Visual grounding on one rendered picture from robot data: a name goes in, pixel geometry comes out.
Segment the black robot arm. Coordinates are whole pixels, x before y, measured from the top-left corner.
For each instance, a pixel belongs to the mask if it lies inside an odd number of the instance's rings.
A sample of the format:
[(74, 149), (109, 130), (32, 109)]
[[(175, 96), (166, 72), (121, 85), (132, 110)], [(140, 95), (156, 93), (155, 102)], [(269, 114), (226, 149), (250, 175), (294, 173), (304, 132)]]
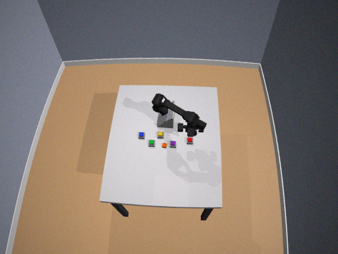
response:
[[(163, 98), (165, 99), (164, 102), (162, 102)], [(156, 94), (151, 101), (153, 106), (153, 110), (155, 112), (158, 112), (164, 116), (165, 114), (168, 113), (168, 109), (171, 109), (175, 113), (179, 114), (180, 116), (183, 117), (183, 119), (193, 127), (197, 127), (201, 130), (204, 130), (206, 127), (206, 122), (203, 122), (200, 120), (200, 117), (197, 113), (191, 112), (191, 111), (185, 111), (184, 109), (178, 107), (177, 105), (173, 104), (170, 100), (168, 100), (164, 95), (161, 94)], [(188, 137), (194, 137), (197, 135), (197, 131), (195, 128), (189, 128), (187, 127), (187, 136)]]

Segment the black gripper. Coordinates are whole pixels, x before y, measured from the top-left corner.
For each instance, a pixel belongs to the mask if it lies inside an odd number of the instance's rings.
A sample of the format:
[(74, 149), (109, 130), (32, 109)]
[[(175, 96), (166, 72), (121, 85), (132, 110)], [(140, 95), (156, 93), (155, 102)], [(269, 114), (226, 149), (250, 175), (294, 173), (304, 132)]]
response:
[[(203, 132), (204, 131), (204, 130), (201, 130), (201, 129), (197, 128), (197, 127), (190, 126), (188, 123), (187, 123), (187, 125), (184, 125), (184, 126), (183, 126), (183, 123), (178, 123), (178, 132), (183, 132), (183, 129), (186, 130), (187, 127), (189, 127), (189, 128), (195, 128), (195, 130), (199, 130), (199, 132)], [(187, 130), (186, 130), (186, 132), (187, 132)]]

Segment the yellow button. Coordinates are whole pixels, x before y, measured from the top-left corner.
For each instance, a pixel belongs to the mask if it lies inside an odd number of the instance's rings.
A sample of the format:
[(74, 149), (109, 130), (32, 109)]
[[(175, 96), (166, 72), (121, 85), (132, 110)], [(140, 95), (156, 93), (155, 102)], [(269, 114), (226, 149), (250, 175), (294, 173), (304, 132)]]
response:
[(164, 139), (164, 132), (158, 132), (157, 138), (158, 139)]

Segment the green button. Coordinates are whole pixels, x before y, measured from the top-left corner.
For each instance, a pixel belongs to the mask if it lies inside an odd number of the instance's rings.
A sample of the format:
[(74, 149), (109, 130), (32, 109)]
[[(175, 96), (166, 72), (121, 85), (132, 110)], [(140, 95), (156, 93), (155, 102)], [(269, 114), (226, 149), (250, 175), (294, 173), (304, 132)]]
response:
[(155, 140), (149, 140), (148, 147), (155, 147)]

